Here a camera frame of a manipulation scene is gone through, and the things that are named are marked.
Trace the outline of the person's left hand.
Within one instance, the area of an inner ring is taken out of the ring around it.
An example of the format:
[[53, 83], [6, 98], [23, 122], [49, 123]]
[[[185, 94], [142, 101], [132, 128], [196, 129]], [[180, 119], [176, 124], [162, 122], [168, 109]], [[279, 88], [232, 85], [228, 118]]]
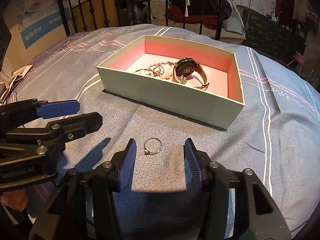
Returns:
[[25, 189], [4, 192], [1, 195], [1, 203], [13, 210], [23, 211], [28, 204], [28, 196]]

